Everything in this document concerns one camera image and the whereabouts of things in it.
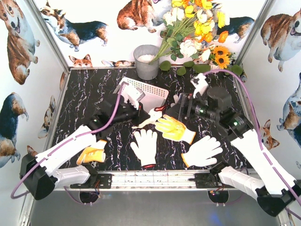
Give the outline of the cream knit glove red cuff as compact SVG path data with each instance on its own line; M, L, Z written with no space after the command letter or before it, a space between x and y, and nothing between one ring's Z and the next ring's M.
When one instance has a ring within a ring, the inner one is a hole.
M150 111L148 112L149 117L138 126L132 126L132 129L142 129L148 124L155 124L155 122L162 117L163 111L166 110L166 108L167 105L163 105L150 109Z

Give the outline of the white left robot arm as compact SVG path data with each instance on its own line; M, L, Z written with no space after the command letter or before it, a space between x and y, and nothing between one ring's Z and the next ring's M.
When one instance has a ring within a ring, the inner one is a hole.
M145 97L140 88L122 84L118 93L101 102L101 110L89 122L50 149L22 158L20 179L35 200L47 197L56 188L73 184L92 186L97 172L87 163L60 169L70 158L85 148L99 149L101 141L114 127L128 121L140 124L145 112L141 100Z

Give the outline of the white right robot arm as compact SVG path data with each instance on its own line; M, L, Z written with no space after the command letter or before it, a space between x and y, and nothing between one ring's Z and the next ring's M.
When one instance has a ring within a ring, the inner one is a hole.
M223 87L209 88L206 78L199 74L191 79L195 90L182 93L164 119L167 132L164 138L185 141L190 149L182 154L187 167L211 166L210 174L217 182L234 187L253 197L270 216L277 216L293 201L300 201L301 183L290 175L266 149L252 123L232 108L231 95ZM215 155L222 152L220 143L210 136L193 142L194 132L183 120L190 116L213 122L220 135L230 141L250 162L258 178L246 175L224 162L217 162Z

